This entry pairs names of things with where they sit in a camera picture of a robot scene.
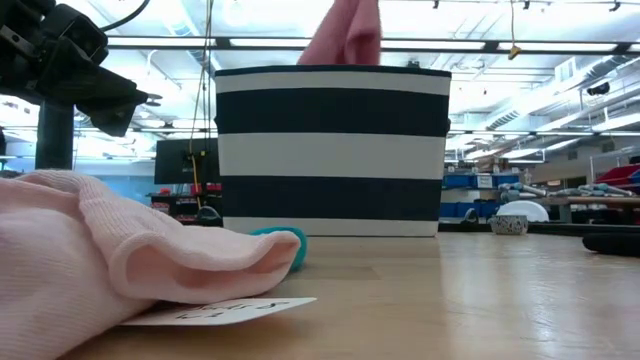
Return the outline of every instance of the black and white striped basket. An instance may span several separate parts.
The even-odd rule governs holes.
[[[225,228],[434,236],[450,82],[384,66],[218,71]]]

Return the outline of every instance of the blue ball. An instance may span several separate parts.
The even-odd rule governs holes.
[[[307,236],[302,232],[302,230],[293,227],[276,226],[253,231],[250,235],[265,235],[276,231],[289,231],[294,233],[298,239],[300,239],[300,249],[298,249],[296,258],[293,259],[293,263],[291,264],[291,269],[289,269],[289,271],[293,272],[300,270],[304,263],[304,258],[307,257]]]

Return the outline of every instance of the metal pole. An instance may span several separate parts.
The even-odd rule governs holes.
[[[38,119],[36,169],[73,167],[73,105],[44,101]]]

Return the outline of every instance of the white paper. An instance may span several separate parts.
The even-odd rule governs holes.
[[[478,189],[491,189],[493,188],[493,179],[491,175],[479,175],[478,176]]]
[[[188,305],[141,315],[121,325],[229,325],[257,319],[315,300],[316,298],[239,299],[210,305]]]

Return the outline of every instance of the wooden tabletop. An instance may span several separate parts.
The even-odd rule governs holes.
[[[579,238],[313,238],[266,297],[318,301],[224,327],[118,327],[65,359],[640,359],[640,260]]]

